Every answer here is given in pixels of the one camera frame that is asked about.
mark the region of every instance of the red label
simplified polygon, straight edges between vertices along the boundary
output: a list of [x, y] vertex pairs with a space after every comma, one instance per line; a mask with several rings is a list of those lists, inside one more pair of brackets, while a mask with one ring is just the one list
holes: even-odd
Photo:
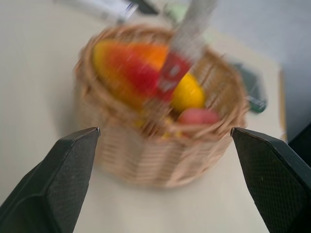
[[189, 71], [191, 63], [180, 55], [170, 52], [160, 72], [157, 97], [164, 101], [170, 101], [177, 85]]

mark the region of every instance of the lemon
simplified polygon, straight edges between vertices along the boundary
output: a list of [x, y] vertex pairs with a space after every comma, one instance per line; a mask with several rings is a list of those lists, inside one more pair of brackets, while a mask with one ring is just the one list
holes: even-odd
[[172, 107], [183, 112], [188, 108], [203, 108], [205, 95], [196, 78], [187, 73], [173, 93]]

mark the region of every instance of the wicker basket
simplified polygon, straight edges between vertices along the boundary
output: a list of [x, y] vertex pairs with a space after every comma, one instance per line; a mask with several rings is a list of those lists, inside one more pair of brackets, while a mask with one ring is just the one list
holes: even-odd
[[[76, 65], [75, 103], [80, 126], [101, 128], [95, 164], [132, 183], [172, 187], [201, 176], [223, 155], [231, 142], [232, 127], [245, 126], [248, 104], [238, 74], [210, 50], [192, 68], [204, 88], [206, 107], [222, 117], [214, 125], [166, 124], [170, 137], [141, 136], [133, 122], [139, 116], [113, 98], [92, 66], [92, 48], [105, 39], [169, 43], [172, 32], [146, 26], [116, 27], [90, 39]], [[177, 136], [191, 134], [192, 137]]]

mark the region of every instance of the table surface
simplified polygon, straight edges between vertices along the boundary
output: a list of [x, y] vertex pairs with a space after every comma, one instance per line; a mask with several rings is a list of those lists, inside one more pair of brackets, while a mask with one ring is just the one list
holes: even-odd
[[[106, 23], [61, 4], [1, 3], [0, 203], [62, 136], [75, 131], [72, 69], [79, 50]], [[210, 30], [212, 47], [263, 74], [267, 110], [247, 115], [248, 128], [280, 138], [279, 66], [233, 38]], [[202, 178], [181, 188], [123, 184], [96, 169], [75, 233], [267, 233], [247, 190], [232, 143]]]

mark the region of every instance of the yellow lemon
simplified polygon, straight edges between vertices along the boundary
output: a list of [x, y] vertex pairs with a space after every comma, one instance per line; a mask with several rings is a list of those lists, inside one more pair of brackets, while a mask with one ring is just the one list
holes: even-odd
[[183, 112], [188, 108], [203, 108], [205, 95], [196, 78], [187, 73], [173, 93], [172, 107]]

